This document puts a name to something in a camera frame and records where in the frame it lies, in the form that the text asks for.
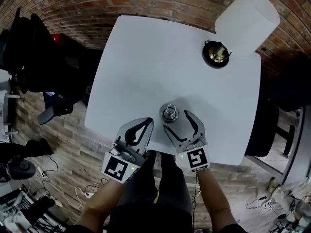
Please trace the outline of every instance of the white lampshade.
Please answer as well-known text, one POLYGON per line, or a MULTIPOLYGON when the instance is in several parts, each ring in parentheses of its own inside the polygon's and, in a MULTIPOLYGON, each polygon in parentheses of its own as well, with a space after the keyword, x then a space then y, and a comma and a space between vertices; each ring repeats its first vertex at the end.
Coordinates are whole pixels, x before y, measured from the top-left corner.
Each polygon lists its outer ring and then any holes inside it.
POLYGON ((232 54, 253 53, 280 23, 269 0, 235 0, 215 22, 218 40, 232 54))

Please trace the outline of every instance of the forearm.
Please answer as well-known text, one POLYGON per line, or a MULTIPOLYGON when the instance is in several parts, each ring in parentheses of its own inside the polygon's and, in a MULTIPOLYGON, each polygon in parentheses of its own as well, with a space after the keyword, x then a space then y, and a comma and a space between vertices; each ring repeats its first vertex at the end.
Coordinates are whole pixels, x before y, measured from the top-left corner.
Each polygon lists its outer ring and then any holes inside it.
POLYGON ((77 224, 83 225, 95 233, 100 232, 104 221, 112 209, 117 206, 123 193, 123 187, 123 184, 109 180, 87 201, 77 224))
POLYGON ((212 219, 213 230, 218 232, 223 227, 234 224, 227 198, 209 169, 197 173, 204 205, 212 219))

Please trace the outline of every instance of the black lamp base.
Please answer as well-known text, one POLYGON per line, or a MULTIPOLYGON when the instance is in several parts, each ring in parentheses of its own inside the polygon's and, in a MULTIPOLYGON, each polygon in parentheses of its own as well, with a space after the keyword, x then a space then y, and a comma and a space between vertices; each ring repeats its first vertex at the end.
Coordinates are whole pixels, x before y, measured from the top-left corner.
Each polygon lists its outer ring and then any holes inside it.
POLYGON ((215 69, 221 69, 225 67, 229 62, 229 56, 227 49, 224 49, 223 51, 223 59, 217 59, 215 57, 215 54, 217 51, 224 47, 221 42, 217 41, 206 41, 205 46, 202 50, 202 56, 206 64, 208 64, 210 67, 215 69))

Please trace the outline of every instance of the lamp base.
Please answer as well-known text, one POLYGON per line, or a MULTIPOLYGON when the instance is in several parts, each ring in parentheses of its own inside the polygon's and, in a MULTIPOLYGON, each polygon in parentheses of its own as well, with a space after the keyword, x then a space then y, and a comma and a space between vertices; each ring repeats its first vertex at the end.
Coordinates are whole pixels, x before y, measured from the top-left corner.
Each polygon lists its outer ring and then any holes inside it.
POLYGON ((221 69, 228 64, 230 54, 221 42, 206 41, 202 56, 205 63, 210 67, 221 69))

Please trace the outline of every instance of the black shirt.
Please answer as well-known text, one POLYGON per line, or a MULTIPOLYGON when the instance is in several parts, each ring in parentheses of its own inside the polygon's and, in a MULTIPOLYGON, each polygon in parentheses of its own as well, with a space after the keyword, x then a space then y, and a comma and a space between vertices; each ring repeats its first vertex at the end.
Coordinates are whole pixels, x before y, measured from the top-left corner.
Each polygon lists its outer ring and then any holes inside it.
MULTIPOLYGON (((160 204, 121 205, 114 208, 110 215, 108 233, 191 233, 192 216, 174 207, 160 204)), ((92 233, 81 225, 70 226, 66 233, 92 233)), ((246 233, 237 224, 228 225, 219 233, 246 233)))

